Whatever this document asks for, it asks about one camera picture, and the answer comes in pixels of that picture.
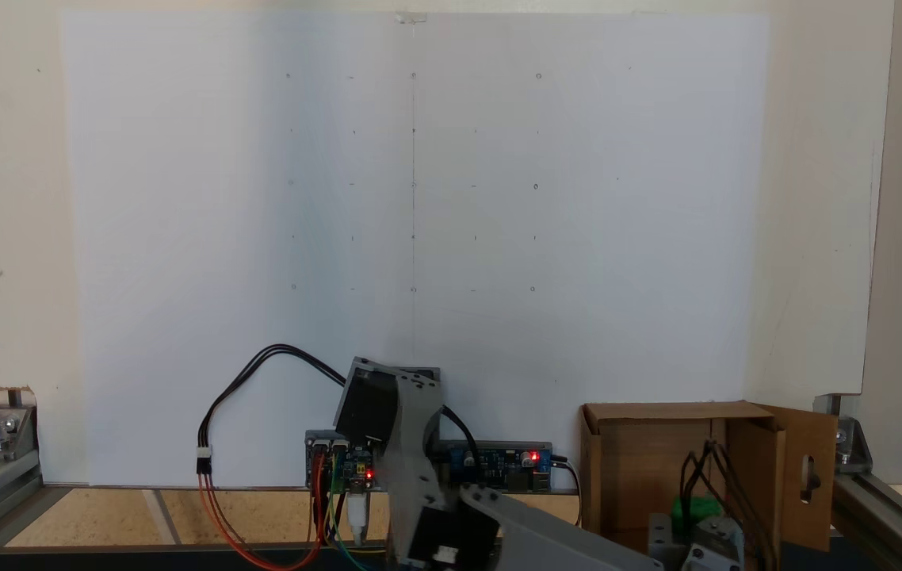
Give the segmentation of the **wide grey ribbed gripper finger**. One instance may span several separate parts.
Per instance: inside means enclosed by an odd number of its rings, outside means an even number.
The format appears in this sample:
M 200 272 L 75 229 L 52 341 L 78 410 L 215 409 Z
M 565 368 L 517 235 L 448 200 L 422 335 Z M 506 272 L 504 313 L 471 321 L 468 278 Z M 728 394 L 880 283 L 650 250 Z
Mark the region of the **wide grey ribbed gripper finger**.
M 676 566 L 675 536 L 668 514 L 651 513 L 649 516 L 648 555 L 661 564 L 662 570 L 673 570 Z

